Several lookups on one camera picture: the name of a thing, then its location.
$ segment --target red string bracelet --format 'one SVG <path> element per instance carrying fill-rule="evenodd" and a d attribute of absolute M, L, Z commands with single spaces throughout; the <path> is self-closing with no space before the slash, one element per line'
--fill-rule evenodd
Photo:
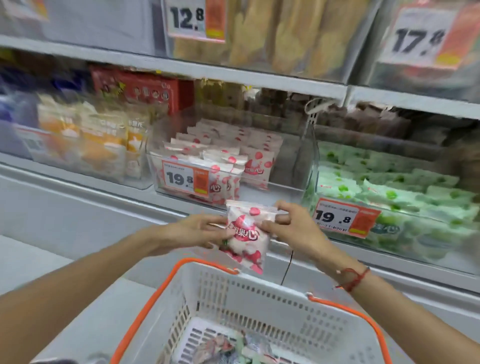
<path fill-rule="evenodd" d="M 348 293 L 350 293 L 350 292 L 353 291 L 353 289 L 355 287 L 357 287 L 360 284 L 361 280 L 365 278 L 365 276 L 367 275 L 368 272 L 370 272 L 370 268 L 367 268 L 362 274 L 357 273 L 352 268 L 347 268 L 347 269 L 344 269 L 344 270 L 341 270 L 341 271 L 337 271 L 338 274 L 353 273 L 353 274 L 356 274 L 357 277 L 352 282 L 345 283 L 345 284 L 340 284 L 339 286 L 336 286 L 335 288 L 343 288 Z"/>

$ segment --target white plastic basket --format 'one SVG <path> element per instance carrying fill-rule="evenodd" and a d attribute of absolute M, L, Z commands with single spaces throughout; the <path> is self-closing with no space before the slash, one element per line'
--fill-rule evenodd
<path fill-rule="evenodd" d="M 240 330 L 268 339 L 281 364 L 392 363 L 365 314 L 196 258 L 175 265 L 110 363 L 192 364 L 200 342 Z"/>

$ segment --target red box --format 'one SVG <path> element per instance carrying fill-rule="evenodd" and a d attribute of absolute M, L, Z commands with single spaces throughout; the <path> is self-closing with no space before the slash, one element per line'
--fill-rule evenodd
<path fill-rule="evenodd" d="M 190 80 L 97 66 L 92 66 L 90 71 L 95 90 L 104 95 L 118 96 L 130 102 L 168 103 L 170 115 L 195 103 L 195 88 Z"/>

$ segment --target price tag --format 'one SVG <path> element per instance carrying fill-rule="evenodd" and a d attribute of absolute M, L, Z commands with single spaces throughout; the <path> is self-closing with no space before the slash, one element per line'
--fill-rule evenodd
<path fill-rule="evenodd" d="M 48 21 L 44 0 L 3 0 L 3 5 L 9 16 Z"/>
<path fill-rule="evenodd" d="M 50 138 L 48 132 L 20 125 L 16 125 L 15 130 L 31 154 L 49 155 L 46 145 L 46 140 Z"/>
<path fill-rule="evenodd" d="M 381 211 L 320 198 L 313 219 L 322 229 L 365 239 Z"/>
<path fill-rule="evenodd" d="M 165 0 L 171 37 L 225 42 L 225 0 Z"/>
<path fill-rule="evenodd" d="M 201 197 L 208 196 L 209 172 L 207 170 L 164 160 L 162 163 L 167 187 Z"/>
<path fill-rule="evenodd" d="M 437 62 L 458 11 L 424 7 L 400 10 L 380 62 L 444 68 Z"/>

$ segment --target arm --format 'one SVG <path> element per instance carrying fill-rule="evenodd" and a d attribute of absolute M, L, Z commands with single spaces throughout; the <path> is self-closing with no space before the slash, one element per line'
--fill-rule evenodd
<path fill-rule="evenodd" d="M 339 273 L 343 269 L 352 268 L 358 273 L 365 271 L 366 266 L 325 237 L 306 209 L 285 202 L 277 205 L 289 214 L 278 215 L 277 223 L 265 221 L 262 229 L 276 234 L 294 250 L 310 256 L 321 271 L 342 285 L 355 278 L 350 273 Z M 351 295 L 415 363 L 479 363 L 480 344 L 448 326 L 373 273 L 367 273 Z"/>
<path fill-rule="evenodd" d="M 152 226 L 0 297 L 0 363 L 27 364 L 113 282 L 144 257 L 231 236 L 210 223 L 222 216 L 190 216 Z"/>

